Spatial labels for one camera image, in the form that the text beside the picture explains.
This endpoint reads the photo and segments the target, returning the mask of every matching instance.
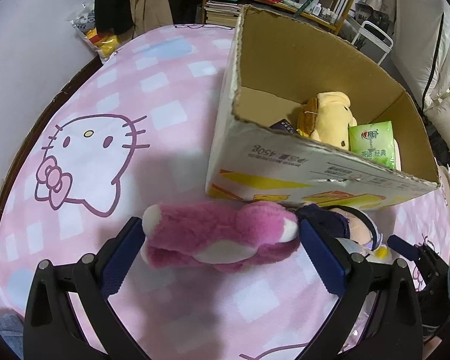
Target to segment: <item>hello kitty face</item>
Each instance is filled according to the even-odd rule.
[[[135,123],[122,115],[77,117],[50,136],[37,173],[35,199],[58,210],[64,203],[83,204],[97,216],[107,217],[120,199],[120,177],[138,145]]]

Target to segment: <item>pink plush toy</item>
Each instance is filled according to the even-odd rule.
[[[276,263],[299,246],[296,216],[273,202],[240,210],[214,202],[152,205],[143,214],[140,254],[154,268],[204,266],[237,272]]]

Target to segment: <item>white plush spot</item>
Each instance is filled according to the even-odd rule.
[[[97,87],[101,88],[116,80],[116,69],[111,69],[97,78]]]
[[[140,82],[140,85],[142,86],[142,91],[148,93],[154,91],[155,89],[168,85],[168,78],[165,73],[158,73],[154,76],[150,76],[147,79],[143,79]]]
[[[250,258],[257,250],[256,247],[240,245],[229,239],[221,239],[195,254],[193,258],[207,264],[231,264]]]
[[[185,353],[215,339],[216,317],[213,313],[191,314],[171,321],[162,327],[178,353]]]
[[[15,205],[15,191],[13,190],[10,192],[10,195],[8,195],[7,203],[5,204],[5,214],[8,214],[10,211],[13,210],[13,206]]]
[[[253,322],[280,305],[266,280],[260,280],[233,294],[233,300],[247,322]]]
[[[135,61],[135,66],[137,67],[138,71],[141,71],[145,68],[148,68],[148,67],[156,65],[156,64],[158,64],[158,59],[157,59],[157,57],[154,57],[154,56],[144,57],[144,58],[141,58],[141,59]]]
[[[145,238],[145,241],[143,242],[143,245],[140,248],[140,257],[142,257],[142,260],[148,264],[147,249],[146,249],[147,244],[148,238]]]
[[[194,62],[188,65],[193,77],[213,76],[217,74],[217,69],[210,61]]]
[[[187,121],[187,114],[178,100],[152,109],[150,116],[157,131]]]
[[[97,103],[97,111],[99,114],[105,114],[117,108],[119,104],[119,93],[115,92]]]
[[[77,204],[65,203],[58,210],[60,239],[67,239],[83,233],[82,216]]]
[[[40,222],[27,226],[27,239],[30,254],[34,254],[44,248],[42,224]]]
[[[143,232],[147,237],[151,237],[154,233],[155,228],[162,220],[162,210],[158,204],[154,204],[148,207],[143,213],[142,227]]]
[[[17,243],[15,241],[14,234],[10,234],[5,238],[5,249],[7,250],[8,261],[14,261],[18,259]]]
[[[216,39],[212,43],[221,50],[227,50],[231,47],[232,40],[231,39]]]
[[[283,220],[283,234],[278,242],[289,242],[299,235],[299,225],[290,219]]]
[[[201,149],[189,149],[168,160],[177,191],[185,192],[205,185],[208,156]]]

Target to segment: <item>cardboard box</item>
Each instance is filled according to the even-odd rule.
[[[358,124],[392,122],[402,172],[268,126],[296,126],[301,103],[341,91]],[[423,123],[403,87],[340,38],[244,7],[235,29],[207,173],[212,197],[376,209],[439,186]]]

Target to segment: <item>wooden bed frame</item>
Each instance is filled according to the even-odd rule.
[[[79,71],[71,81],[63,87],[63,89],[54,97],[52,102],[45,108],[42,114],[39,116],[35,125],[32,127],[27,137],[23,141],[17,155],[13,159],[13,162],[8,170],[5,181],[0,190],[0,220],[2,218],[5,203],[7,202],[8,195],[12,189],[13,183],[17,178],[18,172],[22,168],[23,163],[27,159],[30,151],[37,142],[40,134],[47,126],[47,123],[51,120],[53,115],[65,104],[73,93],[87,81],[99,68],[102,67],[102,62],[97,56],[92,59],[81,71]]]

